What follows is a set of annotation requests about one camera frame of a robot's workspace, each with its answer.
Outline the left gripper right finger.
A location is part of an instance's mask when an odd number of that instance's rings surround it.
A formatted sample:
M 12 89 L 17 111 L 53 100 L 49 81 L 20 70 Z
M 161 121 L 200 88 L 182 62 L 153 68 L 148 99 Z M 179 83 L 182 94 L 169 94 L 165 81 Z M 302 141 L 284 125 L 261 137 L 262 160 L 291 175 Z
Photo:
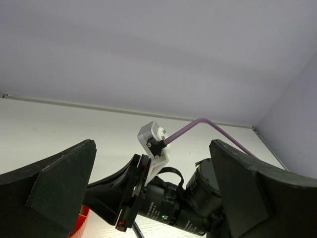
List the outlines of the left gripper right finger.
M 317 180 L 253 158 L 217 139 L 210 154 L 233 238 L 315 238 Z

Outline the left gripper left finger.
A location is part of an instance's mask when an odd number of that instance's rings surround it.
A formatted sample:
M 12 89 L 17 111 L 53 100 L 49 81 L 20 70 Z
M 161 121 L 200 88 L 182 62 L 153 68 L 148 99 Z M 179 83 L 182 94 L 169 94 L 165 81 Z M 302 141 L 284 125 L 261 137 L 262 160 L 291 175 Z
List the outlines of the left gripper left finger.
M 96 157 L 84 140 L 0 176 L 2 238 L 67 238 L 75 230 Z

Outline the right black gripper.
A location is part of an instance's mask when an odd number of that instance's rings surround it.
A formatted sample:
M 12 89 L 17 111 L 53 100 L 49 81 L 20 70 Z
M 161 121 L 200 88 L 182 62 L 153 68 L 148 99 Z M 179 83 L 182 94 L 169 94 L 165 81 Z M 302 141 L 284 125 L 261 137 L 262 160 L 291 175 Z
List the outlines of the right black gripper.
M 88 185 L 86 206 L 120 232 L 131 228 L 145 199 L 151 159 L 135 154 L 118 172 Z

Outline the blue ballpoint pen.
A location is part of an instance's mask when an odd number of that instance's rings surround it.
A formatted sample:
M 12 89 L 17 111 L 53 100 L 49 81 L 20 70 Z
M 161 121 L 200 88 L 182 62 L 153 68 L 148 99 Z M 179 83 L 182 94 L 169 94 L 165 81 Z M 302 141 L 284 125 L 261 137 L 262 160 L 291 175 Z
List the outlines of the blue ballpoint pen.
M 135 221 L 132 224 L 132 230 L 134 231 L 137 238 L 144 238 L 139 226 L 137 225 Z

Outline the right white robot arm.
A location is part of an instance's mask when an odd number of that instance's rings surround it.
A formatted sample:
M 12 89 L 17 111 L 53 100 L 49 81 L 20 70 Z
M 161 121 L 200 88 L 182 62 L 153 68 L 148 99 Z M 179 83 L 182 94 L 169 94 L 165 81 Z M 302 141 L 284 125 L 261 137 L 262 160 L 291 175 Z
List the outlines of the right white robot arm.
M 225 214 L 210 158 L 198 161 L 187 184 L 155 176 L 145 183 L 150 159 L 135 154 L 118 172 L 88 185 L 83 204 L 118 231 L 132 228 L 138 215 L 198 236 L 221 237 Z

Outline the orange pen holder cup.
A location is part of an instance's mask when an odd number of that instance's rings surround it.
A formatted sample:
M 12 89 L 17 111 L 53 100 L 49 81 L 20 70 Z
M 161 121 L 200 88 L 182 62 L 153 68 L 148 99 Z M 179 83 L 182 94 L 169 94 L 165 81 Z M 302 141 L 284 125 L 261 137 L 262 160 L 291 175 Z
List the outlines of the orange pen holder cup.
M 77 223 L 75 226 L 75 230 L 74 232 L 69 234 L 69 238 L 81 238 L 84 230 L 86 228 L 87 225 L 87 221 L 88 221 L 88 216 L 90 214 L 90 209 L 87 206 L 82 206 L 78 219 L 77 219 Z

